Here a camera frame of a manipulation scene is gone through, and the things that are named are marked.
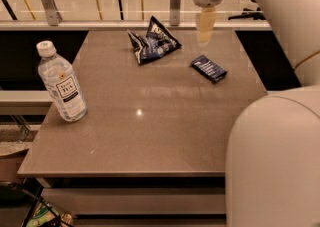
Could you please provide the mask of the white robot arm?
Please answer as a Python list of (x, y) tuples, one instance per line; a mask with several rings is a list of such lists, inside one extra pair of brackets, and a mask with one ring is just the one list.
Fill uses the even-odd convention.
[[(193, 0), (209, 8), (222, 0)], [(228, 227), (320, 226), (320, 0), (255, 0), (301, 85), (248, 106), (225, 163)]]

